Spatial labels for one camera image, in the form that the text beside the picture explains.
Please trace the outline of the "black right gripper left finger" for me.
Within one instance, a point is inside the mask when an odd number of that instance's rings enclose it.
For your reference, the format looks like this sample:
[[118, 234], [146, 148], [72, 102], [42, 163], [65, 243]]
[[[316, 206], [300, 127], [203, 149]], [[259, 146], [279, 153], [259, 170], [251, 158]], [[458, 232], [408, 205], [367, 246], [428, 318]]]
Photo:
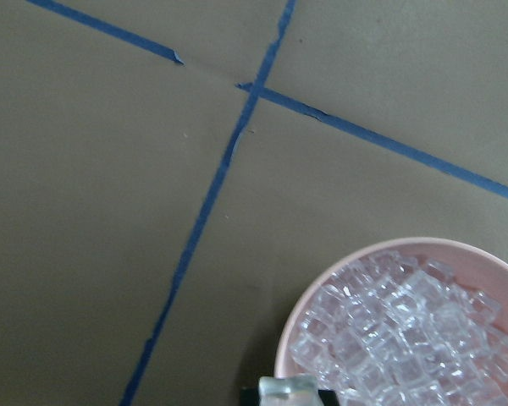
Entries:
[[259, 406], [260, 395], [257, 388], [243, 387], [240, 389], [240, 406]]

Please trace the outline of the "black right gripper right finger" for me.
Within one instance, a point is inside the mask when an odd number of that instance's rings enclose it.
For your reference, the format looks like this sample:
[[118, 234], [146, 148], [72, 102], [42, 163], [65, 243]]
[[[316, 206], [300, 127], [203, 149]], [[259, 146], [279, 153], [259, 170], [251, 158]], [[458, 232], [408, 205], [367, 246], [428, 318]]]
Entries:
[[319, 389], [318, 396], [320, 397], [323, 406], [338, 406], [338, 396], [334, 391]]

